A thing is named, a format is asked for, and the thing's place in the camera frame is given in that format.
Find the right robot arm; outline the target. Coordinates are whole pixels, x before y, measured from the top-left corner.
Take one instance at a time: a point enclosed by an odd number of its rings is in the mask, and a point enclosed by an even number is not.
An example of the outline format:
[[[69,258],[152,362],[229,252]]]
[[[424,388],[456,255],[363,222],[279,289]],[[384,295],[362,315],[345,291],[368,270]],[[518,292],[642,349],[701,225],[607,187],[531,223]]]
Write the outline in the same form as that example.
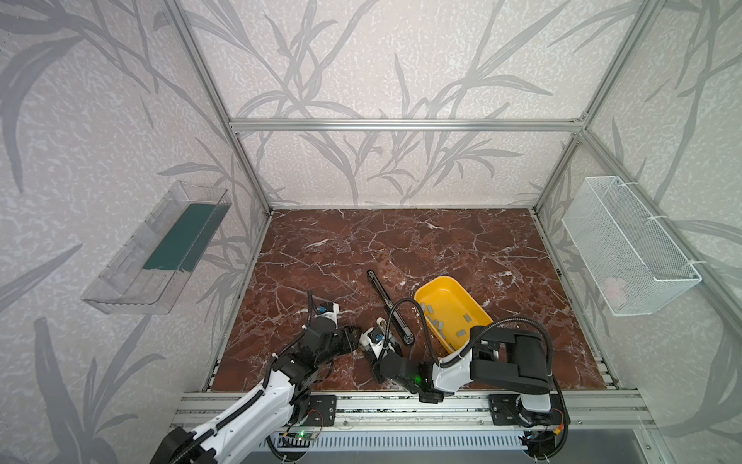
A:
[[[554,387],[552,338],[491,324],[475,326],[467,344],[438,362],[415,362],[402,355],[380,328],[361,335],[361,349],[379,383],[391,381],[425,403],[437,404],[471,383],[517,392],[516,406],[527,423],[549,415]]]

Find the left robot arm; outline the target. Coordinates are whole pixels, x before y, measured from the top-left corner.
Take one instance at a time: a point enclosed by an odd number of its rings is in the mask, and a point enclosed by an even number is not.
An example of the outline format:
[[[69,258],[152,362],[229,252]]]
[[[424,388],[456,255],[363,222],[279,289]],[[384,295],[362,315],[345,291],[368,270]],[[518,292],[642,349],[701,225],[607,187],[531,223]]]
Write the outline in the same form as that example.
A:
[[[261,383],[193,430],[171,430],[151,461],[241,463],[280,427],[305,419],[321,368],[359,348],[361,329],[340,326],[338,316],[338,304],[309,309],[303,330],[272,356]]]

